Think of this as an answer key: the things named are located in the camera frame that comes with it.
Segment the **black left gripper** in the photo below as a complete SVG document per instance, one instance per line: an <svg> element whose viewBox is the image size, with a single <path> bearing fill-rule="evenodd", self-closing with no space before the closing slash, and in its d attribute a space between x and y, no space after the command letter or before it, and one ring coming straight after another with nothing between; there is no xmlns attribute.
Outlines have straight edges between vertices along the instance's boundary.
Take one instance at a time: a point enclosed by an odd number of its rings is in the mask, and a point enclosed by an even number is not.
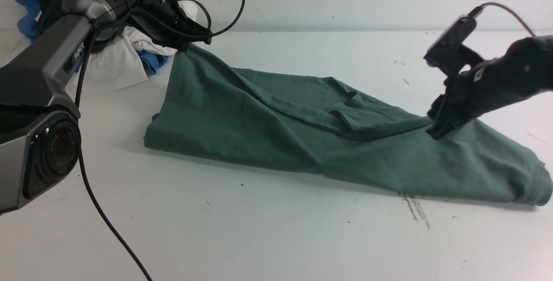
<svg viewBox="0 0 553 281"><path fill-rule="evenodd" d="M130 26L160 46L188 46L192 42L210 44L210 28L188 17L178 0L138 0L131 9Z"/></svg>

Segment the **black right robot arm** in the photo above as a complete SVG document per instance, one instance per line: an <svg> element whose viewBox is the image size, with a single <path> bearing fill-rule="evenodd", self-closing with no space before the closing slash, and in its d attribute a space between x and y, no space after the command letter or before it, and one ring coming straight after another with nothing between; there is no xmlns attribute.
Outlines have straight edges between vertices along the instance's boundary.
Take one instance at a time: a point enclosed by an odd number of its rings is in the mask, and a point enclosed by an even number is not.
<svg viewBox="0 0 553 281"><path fill-rule="evenodd" d="M446 75L443 95L427 115L436 141L486 113L552 90L552 36L512 43L504 56L484 60L461 42L439 39L424 59Z"/></svg>

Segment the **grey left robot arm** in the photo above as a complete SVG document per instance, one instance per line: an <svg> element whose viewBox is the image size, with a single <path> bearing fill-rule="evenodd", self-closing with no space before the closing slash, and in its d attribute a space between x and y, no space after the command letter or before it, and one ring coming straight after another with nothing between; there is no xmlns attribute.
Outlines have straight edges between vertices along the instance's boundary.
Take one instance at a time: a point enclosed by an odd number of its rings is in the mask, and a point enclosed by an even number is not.
<svg viewBox="0 0 553 281"><path fill-rule="evenodd" d="M1 68L0 210L19 210L59 184L81 149L78 105L66 87L93 45L127 24L159 46L184 51L213 33L177 0L63 0L63 15Z"/></svg>

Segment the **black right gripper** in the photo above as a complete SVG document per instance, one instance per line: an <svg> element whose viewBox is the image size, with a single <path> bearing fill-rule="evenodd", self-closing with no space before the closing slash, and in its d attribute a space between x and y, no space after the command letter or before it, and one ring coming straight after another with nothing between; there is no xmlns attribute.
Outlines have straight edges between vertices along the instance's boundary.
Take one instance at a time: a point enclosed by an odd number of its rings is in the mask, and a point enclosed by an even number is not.
<svg viewBox="0 0 553 281"><path fill-rule="evenodd" d="M432 104L426 132L435 141L486 113L519 102L514 90L519 74L517 58L494 58L447 78L445 93Z"/></svg>

